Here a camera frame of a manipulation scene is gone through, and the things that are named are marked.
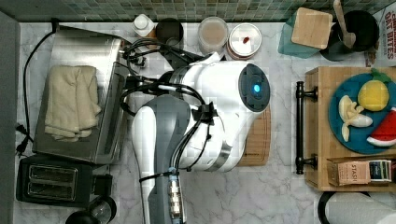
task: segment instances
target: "beige towel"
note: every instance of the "beige towel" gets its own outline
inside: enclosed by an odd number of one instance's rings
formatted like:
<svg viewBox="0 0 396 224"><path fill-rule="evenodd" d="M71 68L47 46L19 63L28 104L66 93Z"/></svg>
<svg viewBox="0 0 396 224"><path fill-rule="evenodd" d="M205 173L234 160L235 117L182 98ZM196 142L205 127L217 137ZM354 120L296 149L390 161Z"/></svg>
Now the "beige towel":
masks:
<svg viewBox="0 0 396 224"><path fill-rule="evenodd" d="M45 133L67 142L91 134L101 111L95 73L91 66L56 65L50 69Z"/></svg>

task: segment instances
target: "lemon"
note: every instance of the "lemon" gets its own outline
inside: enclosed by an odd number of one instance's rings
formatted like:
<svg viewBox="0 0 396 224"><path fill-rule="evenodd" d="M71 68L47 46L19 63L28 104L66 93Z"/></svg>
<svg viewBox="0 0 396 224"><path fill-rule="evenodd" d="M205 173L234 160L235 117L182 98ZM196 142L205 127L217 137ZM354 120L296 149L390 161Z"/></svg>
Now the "lemon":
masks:
<svg viewBox="0 0 396 224"><path fill-rule="evenodd" d="M387 86L378 80L371 80L361 87L358 94L359 105L371 111L380 111L387 106L389 92Z"/></svg>

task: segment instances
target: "plate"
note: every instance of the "plate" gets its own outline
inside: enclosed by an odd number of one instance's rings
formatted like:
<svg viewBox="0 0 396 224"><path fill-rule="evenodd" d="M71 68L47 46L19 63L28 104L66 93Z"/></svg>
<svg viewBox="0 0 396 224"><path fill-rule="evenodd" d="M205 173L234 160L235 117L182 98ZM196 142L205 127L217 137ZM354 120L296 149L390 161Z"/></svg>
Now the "plate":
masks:
<svg viewBox="0 0 396 224"><path fill-rule="evenodd" d="M367 142L367 137L374 131L374 129L381 123L384 117L388 114L392 106L396 106L396 84L394 82L386 83L389 91L389 101L387 106L377 112L369 110L363 110L361 113L365 116L370 117L373 120L373 124L366 128L356 128L349 125L349 141L344 141L341 133L343 121L341 120L340 114L338 113L338 103L341 98L348 95L352 102L358 102L358 93L364 83L373 79L373 76L369 73L359 74L354 77L347 79L340 86L338 86L332 99L330 100L329 106L329 122L332 132L337 137L338 141L341 142L345 147L349 148L354 152L361 154L376 154L383 152L388 147L376 147Z"/></svg>

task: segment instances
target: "cabinet handle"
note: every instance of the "cabinet handle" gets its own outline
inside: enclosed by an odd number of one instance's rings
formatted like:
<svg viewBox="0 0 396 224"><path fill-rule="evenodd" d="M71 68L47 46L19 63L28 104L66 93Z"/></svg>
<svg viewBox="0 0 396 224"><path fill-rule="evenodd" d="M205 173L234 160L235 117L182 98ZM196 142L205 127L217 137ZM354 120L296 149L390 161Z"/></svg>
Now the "cabinet handle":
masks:
<svg viewBox="0 0 396 224"><path fill-rule="evenodd" d="M297 122L296 122L296 174L304 174L304 165L311 165L314 169L318 168L318 155L312 154L311 158L304 159L304 98L309 97L313 102L318 100L318 87L312 91L304 90L304 83L297 82Z"/></svg>

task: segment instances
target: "blue indicator light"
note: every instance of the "blue indicator light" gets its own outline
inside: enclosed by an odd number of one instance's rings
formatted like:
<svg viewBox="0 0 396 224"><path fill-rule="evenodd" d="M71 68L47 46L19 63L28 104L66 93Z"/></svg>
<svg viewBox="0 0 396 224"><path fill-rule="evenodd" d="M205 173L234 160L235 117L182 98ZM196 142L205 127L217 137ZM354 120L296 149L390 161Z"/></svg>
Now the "blue indicator light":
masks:
<svg viewBox="0 0 396 224"><path fill-rule="evenodd" d="M255 91L255 92L259 92L260 91L260 86L259 85L254 85L253 86L253 90Z"/></svg>

